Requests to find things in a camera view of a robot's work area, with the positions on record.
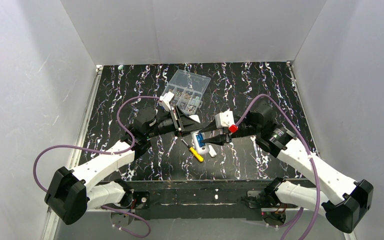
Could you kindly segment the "white remote battery cover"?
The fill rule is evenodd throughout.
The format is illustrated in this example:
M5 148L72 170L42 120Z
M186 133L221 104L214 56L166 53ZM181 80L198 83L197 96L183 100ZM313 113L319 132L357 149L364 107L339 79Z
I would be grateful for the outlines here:
M211 158L215 158L217 156L217 152L215 151L213 146L209 145L208 148L209 148L209 152L208 153L209 153L210 157Z

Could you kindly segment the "white remote control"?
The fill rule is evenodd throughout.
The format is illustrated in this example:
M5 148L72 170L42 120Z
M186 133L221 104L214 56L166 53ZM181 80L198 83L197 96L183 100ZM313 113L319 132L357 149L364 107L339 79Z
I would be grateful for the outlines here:
M208 145L203 142L205 139L205 134L199 131L194 131L191 133L192 143L194 146L194 149L199 155L205 155L210 152L210 148Z

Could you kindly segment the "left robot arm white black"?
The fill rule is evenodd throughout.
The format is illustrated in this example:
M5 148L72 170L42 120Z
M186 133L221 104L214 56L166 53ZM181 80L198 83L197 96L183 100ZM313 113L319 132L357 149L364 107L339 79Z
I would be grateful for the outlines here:
M172 111L145 107L128 126L133 135L121 137L109 149L110 154L101 153L72 169L59 168L53 175L44 201L66 225L78 221L88 210L106 204L120 204L125 195L131 194L132 188L122 180L101 184L104 178L147 153L151 138L168 133L183 137L202 127L198 115L188 115L178 107Z

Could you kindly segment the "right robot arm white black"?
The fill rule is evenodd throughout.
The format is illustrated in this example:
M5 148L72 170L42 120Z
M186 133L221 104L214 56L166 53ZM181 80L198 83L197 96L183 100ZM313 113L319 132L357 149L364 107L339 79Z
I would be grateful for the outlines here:
M244 137L254 137L264 152L292 166L315 185L306 188L275 178L258 196L248 198L251 207L291 204L313 210L347 234L370 209L373 185L342 174L312 153L297 133L275 122L274 109L264 100L251 102L243 116L230 110L216 114L209 125L193 134L192 140L200 154L206 154L211 144L223 146Z

